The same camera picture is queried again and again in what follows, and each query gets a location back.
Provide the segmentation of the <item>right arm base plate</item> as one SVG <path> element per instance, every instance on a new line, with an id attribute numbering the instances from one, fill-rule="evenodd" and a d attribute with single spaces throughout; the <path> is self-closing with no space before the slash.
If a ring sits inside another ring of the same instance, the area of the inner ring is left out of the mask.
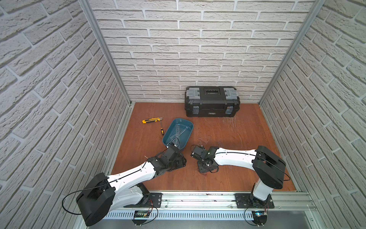
<path id="1" fill-rule="evenodd" d="M 238 209 L 254 208 L 254 209 L 274 209 L 274 201 L 271 195 L 266 200 L 260 200 L 251 193 L 235 193 L 235 202 Z"/>

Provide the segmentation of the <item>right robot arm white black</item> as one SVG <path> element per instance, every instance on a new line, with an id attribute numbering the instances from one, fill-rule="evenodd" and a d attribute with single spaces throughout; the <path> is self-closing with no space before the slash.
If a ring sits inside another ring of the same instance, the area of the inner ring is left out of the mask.
<path id="1" fill-rule="evenodd" d="M 205 149 L 195 145 L 191 157 L 197 160 L 200 173 L 215 173 L 220 166 L 237 166 L 256 172 L 259 180 L 251 194 L 237 199 L 238 208 L 269 208 L 270 194 L 282 189 L 286 174 L 286 163 L 267 147 L 258 146 L 253 150 L 231 150 L 219 147 Z"/>

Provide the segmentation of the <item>teal plastic storage tray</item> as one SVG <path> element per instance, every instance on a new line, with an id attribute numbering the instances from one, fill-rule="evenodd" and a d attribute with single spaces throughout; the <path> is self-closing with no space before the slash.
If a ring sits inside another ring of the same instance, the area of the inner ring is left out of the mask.
<path id="1" fill-rule="evenodd" d="M 179 150 L 183 150 L 193 131 L 193 123 L 191 121 L 176 118 L 172 121 L 163 137 L 163 144 L 168 147 L 174 144 Z"/>

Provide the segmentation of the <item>long clear straight ruler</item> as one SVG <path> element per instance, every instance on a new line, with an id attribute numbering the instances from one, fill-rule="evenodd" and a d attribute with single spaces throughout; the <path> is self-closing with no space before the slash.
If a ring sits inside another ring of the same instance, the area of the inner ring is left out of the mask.
<path id="1" fill-rule="evenodd" d="M 185 131 L 186 131 L 186 129 L 187 129 L 188 127 L 186 127 L 182 132 L 180 132 L 179 134 L 177 134 L 176 136 L 174 136 L 173 138 L 172 138 L 172 140 L 168 143 L 168 144 L 171 144 L 175 139 L 177 139 L 178 141 L 179 141 L 179 136 L 182 134 L 182 133 L 184 133 Z"/>

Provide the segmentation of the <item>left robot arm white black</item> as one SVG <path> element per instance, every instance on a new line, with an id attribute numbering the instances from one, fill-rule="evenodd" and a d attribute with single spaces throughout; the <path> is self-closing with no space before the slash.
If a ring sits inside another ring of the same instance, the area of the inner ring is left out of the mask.
<path id="1" fill-rule="evenodd" d="M 79 215 L 83 217 L 85 225 L 90 227 L 101 221 L 110 211 L 126 206 L 147 207 L 150 193 L 143 182 L 184 168 L 186 163 L 181 150 L 169 146 L 128 171 L 108 176 L 101 172 L 84 189 L 77 191 L 75 201 Z"/>

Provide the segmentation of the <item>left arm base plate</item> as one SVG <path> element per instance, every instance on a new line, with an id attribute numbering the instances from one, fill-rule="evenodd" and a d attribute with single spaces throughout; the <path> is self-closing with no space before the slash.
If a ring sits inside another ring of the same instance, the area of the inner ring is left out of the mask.
<path id="1" fill-rule="evenodd" d="M 150 193 L 148 196 L 145 195 L 143 198 L 134 205 L 127 205 L 125 208 L 148 208 L 154 206 L 156 208 L 161 207 L 163 194 L 160 192 Z"/>

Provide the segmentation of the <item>clear stencil ruler with holes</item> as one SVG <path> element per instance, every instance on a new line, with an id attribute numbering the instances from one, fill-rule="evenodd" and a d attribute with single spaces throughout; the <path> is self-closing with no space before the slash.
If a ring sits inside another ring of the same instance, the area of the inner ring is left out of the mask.
<path id="1" fill-rule="evenodd" d="M 180 132 L 182 132 L 183 131 L 183 127 L 182 127 L 182 125 L 181 124 L 178 124 L 178 125 L 176 125 L 176 134 L 175 135 L 177 135 L 177 134 L 179 134 Z"/>

